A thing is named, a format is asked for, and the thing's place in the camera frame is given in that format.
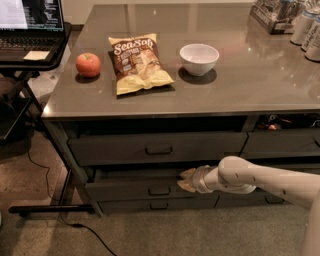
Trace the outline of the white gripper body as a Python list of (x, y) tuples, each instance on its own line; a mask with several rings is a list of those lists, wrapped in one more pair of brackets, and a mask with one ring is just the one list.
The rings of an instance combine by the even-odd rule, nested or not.
[(198, 167), (191, 178), (191, 183), (199, 193), (212, 193), (218, 188), (218, 168), (210, 166)]

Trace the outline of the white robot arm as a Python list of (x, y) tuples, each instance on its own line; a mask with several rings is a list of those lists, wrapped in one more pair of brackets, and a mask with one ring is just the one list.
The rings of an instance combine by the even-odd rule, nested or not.
[(222, 191), (249, 194), (256, 188), (310, 210), (301, 256), (320, 255), (320, 176), (253, 164), (227, 156), (216, 167), (191, 168), (180, 174), (177, 184), (191, 193)]

